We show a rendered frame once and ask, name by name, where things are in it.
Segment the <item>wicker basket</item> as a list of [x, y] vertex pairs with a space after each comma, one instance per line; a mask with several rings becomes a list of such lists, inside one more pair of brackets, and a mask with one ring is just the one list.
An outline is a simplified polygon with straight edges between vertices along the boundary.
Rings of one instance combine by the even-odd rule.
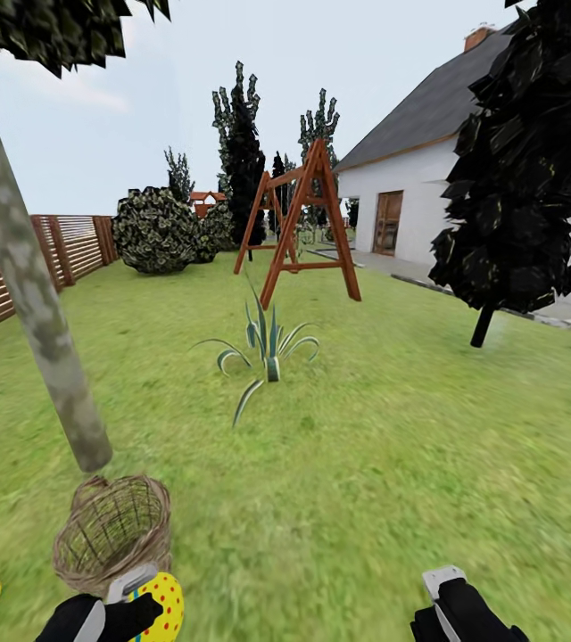
[[[60, 531], [54, 536], [51, 552], [53, 552], [53, 561], [51, 568], [54, 570], [56, 577], [69, 586], [74, 593], [79, 595], [89, 594], [91, 597], [99, 597], [103, 602], [108, 601], [108, 591], [110, 584], [119, 579], [124, 573], [131, 572], [143, 563], [157, 563], [158, 572], [171, 572], [173, 557], [170, 546], [170, 508], [171, 495], [165, 488], [162, 481], [153, 479], [148, 475], [132, 474], [126, 475], [125, 480], [129, 486], [135, 484], [144, 484], [145, 494], [154, 495], [157, 503], [157, 517], [152, 509], [146, 513], [149, 528], [145, 532], [139, 533], [137, 537], [123, 542], [120, 546], [110, 547], [109, 555], [105, 558], [96, 557], [95, 561], [100, 567], [99, 572], [74, 572], [69, 565], [69, 553], [74, 546], [66, 535], [70, 531], [80, 532], [82, 537], [87, 537], [87, 527], [81, 522], [80, 512], [87, 512], [87, 505], [98, 499], [98, 497], [107, 494], [112, 500], [112, 505], [119, 504], [119, 494], [115, 490], [115, 481], [108, 482], [106, 478], [99, 475], [92, 475], [86, 482], [80, 484], [74, 491], [70, 516], [63, 524]], [[90, 493], [84, 500], [81, 500], [82, 490], [85, 488], [98, 488], [97, 491]], [[105, 534], [108, 531], [107, 522], [113, 518], [111, 513], [95, 515], [95, 524], [91, 532], [95, 533], [101, 528]], [[156, 519], [156, 521], [155, 521]], [[156, 522], [156, 523], [155, 523]], [[63, 548], [63, 544], [65, 547]], [[64, 550], [64, 551], [62, 551]]]

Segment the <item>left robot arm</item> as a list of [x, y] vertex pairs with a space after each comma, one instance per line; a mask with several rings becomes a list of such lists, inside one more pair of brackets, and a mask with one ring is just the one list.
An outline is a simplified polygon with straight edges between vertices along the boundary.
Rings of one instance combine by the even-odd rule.
[[163, 614], [151, 592], [128, 599], [157, 574], [157, 563], [143, 563], [110, 584], [105, 603], [89, 594], [61, 602], [34, 642], [129, 642]]

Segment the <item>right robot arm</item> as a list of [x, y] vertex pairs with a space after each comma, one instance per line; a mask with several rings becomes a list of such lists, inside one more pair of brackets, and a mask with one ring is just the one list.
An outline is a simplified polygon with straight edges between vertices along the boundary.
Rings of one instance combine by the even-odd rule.
[[531, 642], [516, 625], [507, 628], [466, 574], [453, 564], [422, 573], [432, 607], [415, 612], [410, 623], [417, 642]]

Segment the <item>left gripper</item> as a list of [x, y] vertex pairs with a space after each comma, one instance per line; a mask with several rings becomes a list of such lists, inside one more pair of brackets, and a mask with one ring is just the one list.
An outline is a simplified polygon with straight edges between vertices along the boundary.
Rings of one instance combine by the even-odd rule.
[[129, 604], [116, 604], [118, 610], [118, 631], [112, 642], [129, 642], [140, 632], [154, 624], [154, 618], [163, 614], [163, 606], [151, 597], [151, 592], [144, 593]]

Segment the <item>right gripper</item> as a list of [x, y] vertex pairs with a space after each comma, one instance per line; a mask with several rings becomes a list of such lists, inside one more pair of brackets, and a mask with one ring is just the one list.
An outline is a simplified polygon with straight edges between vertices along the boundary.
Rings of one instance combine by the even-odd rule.
[[414, 619], [410, 626], [417, 642], [451, 642], [443, 630], [434, 605], [416, 611]]

